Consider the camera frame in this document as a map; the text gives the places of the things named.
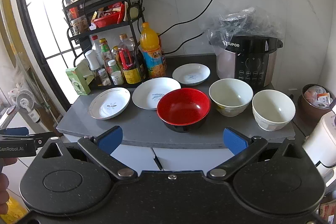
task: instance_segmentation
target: brown bottle cap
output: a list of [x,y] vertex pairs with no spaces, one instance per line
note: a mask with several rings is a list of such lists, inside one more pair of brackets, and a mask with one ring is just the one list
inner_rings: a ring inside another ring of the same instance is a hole
[[124,40],[124,39],[127,38],[127,34],[123,33],[123,34],[119,35],[119,37],[120,37],[121,40]]

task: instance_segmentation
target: triangular cutout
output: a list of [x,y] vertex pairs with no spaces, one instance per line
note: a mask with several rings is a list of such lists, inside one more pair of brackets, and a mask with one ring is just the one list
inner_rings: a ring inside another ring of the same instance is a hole
[[302,158],[300,151],[293,144],[289,144],[287,146],[287,149],[286,149],[285,153],[283,154],[283,156],[284,157],[289,157],[289,158],[296,158],[296,159],[301,159]]
[[42,158],[49,159],[62,156],[62,153],[58,149],[57,143],[51,143],[47,148],[47,151],[43,154]]

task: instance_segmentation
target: human hand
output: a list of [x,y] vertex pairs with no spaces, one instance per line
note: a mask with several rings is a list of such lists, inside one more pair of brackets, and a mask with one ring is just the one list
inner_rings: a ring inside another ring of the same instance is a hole
[[[17,162],[17,158],[7,158],[4,160],[4,166],[12,165]],[[9,180],[3,173],[0,174],[0,215],[5,215],[8,212],[6,202],[9,200],[9,194],[6,189],[9,186]]]

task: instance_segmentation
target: green box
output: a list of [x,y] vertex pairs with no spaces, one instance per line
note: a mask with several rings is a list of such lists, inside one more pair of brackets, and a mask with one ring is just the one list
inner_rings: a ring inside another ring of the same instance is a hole
[[88,95],[90,93],[91,90],[88,85],[92,81],[93,76],[85,80],[78,67],[66,69],[65,72],[78,95]]

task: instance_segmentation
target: plate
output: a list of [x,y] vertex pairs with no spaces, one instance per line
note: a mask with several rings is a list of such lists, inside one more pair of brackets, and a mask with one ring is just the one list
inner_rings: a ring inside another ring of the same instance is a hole
[[179,82],[172,78],[154,78],[139,85],[133,92],[132,100],[137,107],[156,110],[158,102],[164,95],[180,88]]
[[113,88],[100,93],[90,104],[90,115],[98,120],[107,120],[118,116],[125,110],[131,94],[124,88]]
[[184,85],[198,85],[210,76],[210,69],[202,64],[190,63],[178,67],[173,78]]

